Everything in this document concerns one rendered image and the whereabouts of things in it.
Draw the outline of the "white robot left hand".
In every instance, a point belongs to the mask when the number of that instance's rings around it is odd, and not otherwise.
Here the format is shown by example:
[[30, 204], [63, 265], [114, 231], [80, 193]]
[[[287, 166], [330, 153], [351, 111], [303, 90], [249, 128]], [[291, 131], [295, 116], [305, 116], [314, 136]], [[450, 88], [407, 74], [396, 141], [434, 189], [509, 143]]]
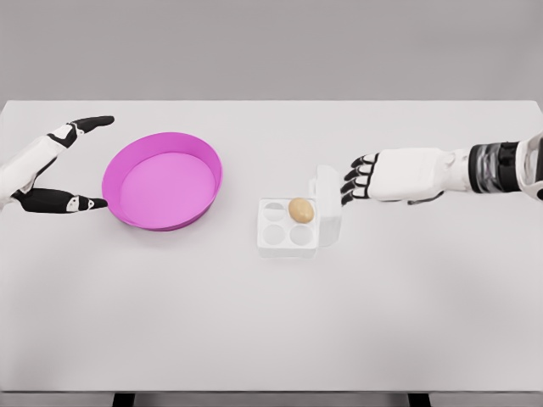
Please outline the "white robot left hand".
[[108, 206], [103, 198], [89, 198], [57, 189], [38, 188], [36, 179], [58, 156], [70, 148], [78, 137], [113, 124], [110, 115], [73, 120], [45, 136], [40, 136], [6, 163], [0, 165], [0, 213], [17, 203], [30, 213], [74, 214]]

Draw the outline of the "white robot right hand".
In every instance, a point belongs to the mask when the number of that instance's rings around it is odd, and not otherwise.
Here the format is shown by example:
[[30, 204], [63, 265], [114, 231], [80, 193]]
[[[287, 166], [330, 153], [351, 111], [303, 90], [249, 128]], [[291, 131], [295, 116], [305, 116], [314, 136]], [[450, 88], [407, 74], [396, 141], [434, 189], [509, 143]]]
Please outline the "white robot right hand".
[[364, 154], [352, 162], [344, 177], [341, 204], [362, 199], [431, 202], [445, 192], [437, 172], [443, 154], [437, 148], [385, 149]]

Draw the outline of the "clear white egg box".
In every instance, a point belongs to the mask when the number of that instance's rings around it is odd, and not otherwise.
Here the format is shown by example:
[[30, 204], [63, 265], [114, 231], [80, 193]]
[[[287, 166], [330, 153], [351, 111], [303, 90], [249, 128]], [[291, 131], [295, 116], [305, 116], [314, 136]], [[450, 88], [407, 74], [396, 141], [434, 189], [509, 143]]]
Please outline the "clear white egg box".
[[307, 222], [293, 218], [291, 198], [263, 198], [257, 215], [256, 244], [263, 258], [310, 259], [321, 247], [339, 240], [342, 206], [339, 173], [330, 165], [316, 167], [309, 196], [301, 200], [313, 208]]

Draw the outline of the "tan egg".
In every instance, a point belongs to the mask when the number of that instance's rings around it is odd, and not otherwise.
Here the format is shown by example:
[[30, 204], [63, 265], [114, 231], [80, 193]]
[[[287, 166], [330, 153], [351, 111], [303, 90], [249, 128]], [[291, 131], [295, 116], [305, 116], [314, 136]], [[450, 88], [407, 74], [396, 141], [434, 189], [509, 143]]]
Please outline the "tan egg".
[[288, 203], [289, 216], [300, 224], [307, 224], [313, 221], [315, 210], [311, 202], [304, 198], [293, 198]]

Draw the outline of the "round pink tray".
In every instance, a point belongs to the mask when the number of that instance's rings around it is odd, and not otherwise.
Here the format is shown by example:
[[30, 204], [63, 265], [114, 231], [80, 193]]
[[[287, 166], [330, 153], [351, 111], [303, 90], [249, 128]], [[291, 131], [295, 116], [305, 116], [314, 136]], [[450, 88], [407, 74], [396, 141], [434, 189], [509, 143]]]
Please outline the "round pink tray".
[[129, 143], [111, 159], [102, 194], [110, 212], [127, 225], [173, 231], [205, 214], [222, 179], [221, 158], [209, 143], [161, 132]]

